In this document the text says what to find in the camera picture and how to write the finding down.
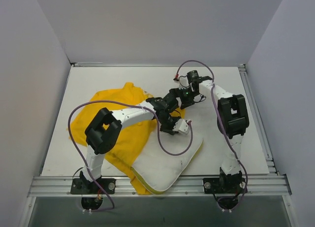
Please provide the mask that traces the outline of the yellow pillowcase with print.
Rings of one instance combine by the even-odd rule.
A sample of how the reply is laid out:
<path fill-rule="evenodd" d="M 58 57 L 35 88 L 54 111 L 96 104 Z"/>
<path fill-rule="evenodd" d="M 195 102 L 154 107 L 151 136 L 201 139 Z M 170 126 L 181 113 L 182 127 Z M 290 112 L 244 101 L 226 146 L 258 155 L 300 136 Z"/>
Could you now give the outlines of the yellow pillowcase with print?
<path fill-rule="evenodd" d="M 134 86 L 131 82 L 126 82 L 120 89 L 109 89 L 95 93 L 91 101 L 112 100 L 121 103 L 136 105 L 148 98 L 153 97 L 140 87 Z M 76 116 L 70 124 L 71 133 L 76 144 L 87 146 L 85 129 L 91 122 L 93 116 L 98 110 L 106 107 L 109 110 L 117 110 L 125 108 L 122 105 L 100 103 L 90 105 Z M 151 132 L 157 127 L 155 120 L 139 122 L 131 127 L 123 129 L 117 137 L 117 142 L 113 149 L 109 151 L 101 160 L 109 161 L 118 170 L 123 172 L 130 178 L 130 183 L 140 195 L 149 195 L 150 192 L 137 180 L 131 171 L 131 165 L 138 157 L 140 152 L 146 145 Z"/>

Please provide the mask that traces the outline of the white pillow with yellow edge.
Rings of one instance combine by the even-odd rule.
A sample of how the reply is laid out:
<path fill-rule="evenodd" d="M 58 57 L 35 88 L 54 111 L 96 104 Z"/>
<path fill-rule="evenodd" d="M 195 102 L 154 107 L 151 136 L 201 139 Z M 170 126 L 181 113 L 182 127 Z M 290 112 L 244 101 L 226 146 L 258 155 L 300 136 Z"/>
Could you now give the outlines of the white pillow with yellow edge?
<path fill-rule="evenodd" d="M 195 125 L 192 125 L 192 132 L 193 135 L 160 133 L 161 143 L 168 152 L 178 154 L 187 149 L 180 156 L 171 156 L 161 149 L 157 129 L 150 134 L 131 166 L 132 173 L 150 193 L 160 195 L 167 191 L 198 153 L 203 135 Z"/>

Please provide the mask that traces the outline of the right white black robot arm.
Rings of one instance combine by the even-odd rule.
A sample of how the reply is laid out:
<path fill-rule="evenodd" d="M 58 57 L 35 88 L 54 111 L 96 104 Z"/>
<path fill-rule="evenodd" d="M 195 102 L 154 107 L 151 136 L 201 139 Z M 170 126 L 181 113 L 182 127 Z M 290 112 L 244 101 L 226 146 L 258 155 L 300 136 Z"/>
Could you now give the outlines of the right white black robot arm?
<path fill-rule="evenodd" d="M 174 111 L 177 107 L 184 109 L 194 105 L 198 95 L 212 99 L 218 129 L 228 145 L 220 166 L 218 186 L 229 192 L 242 182 L 241 142 L 250 124 L 245 97 L 224 90 L 214 83 L 213 78 L 199 76 L 196 70 L 188 72 L 184 79 L 187 85 L 170 89 L 163 100 L 167 109 Z"/>

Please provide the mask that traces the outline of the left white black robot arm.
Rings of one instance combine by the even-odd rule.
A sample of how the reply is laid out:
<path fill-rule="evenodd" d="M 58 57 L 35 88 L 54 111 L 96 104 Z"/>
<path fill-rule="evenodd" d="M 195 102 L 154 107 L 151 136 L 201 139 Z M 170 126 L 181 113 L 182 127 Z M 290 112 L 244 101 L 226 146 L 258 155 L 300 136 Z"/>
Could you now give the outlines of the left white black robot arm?
<path fill-rule="evenodd" d="M 106 107 L 100 109 L 85 130 L 88 151 L 80 179 L 82 188 L 88 193 L 95 193 L 99 189 L 105 154 L 114 148 L 121 130 L 153 119 L 158 122 L 160 131 L 170 135 L 185 133 L 189 127 L 180 116 L 171 116 L 171 112 L 178 107 L 176 98 L 150 97 L 137 105 L 112 103 L 126 108 L 114 111 Z"/>

